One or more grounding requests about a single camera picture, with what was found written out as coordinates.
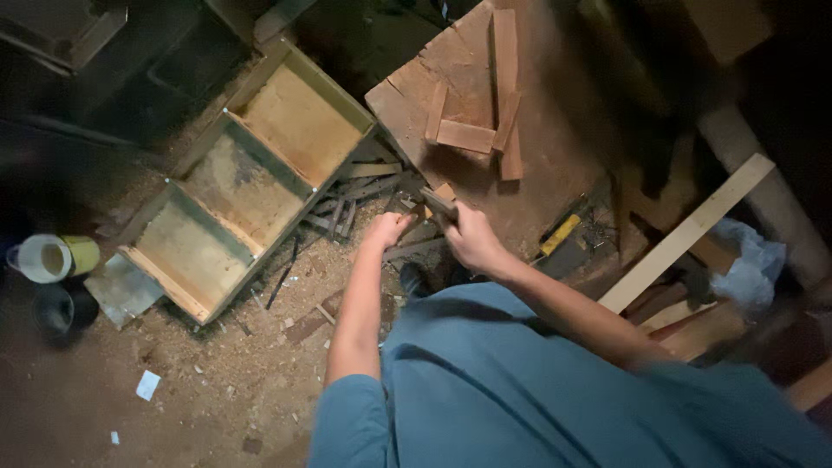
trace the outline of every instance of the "white bucket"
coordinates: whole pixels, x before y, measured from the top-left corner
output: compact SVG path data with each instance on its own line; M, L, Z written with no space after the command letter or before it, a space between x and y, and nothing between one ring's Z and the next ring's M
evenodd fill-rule
M72 268L72 252L60 237L52 234L36 234L29 237L12 254L9 265L17 268L26 278L36 283L58 282Z

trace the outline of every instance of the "shoe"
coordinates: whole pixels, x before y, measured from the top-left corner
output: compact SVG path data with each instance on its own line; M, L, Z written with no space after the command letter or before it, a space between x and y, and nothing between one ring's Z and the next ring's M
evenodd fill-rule
M399 273L399 283L409 298L421 299L433 294L422 267L412 261L402 266L402 271Z

